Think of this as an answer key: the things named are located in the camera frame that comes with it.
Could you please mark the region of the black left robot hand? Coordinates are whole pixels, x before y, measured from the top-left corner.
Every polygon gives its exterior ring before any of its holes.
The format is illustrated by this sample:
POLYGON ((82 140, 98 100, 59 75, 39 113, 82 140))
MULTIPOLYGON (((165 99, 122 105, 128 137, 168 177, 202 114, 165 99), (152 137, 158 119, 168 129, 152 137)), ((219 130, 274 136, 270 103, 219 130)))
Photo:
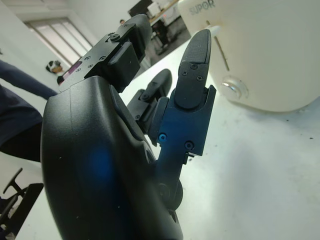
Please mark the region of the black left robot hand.
POLYGON ((64 240, 181 240, 182 166, 204 151, 216 96, 206 87, 212 35, 198 31, 178 68, 160 71, 129 104, 120 93, 145 57, 139 14, 105 35, 64 75, 45 106, 44 188, 64 240))

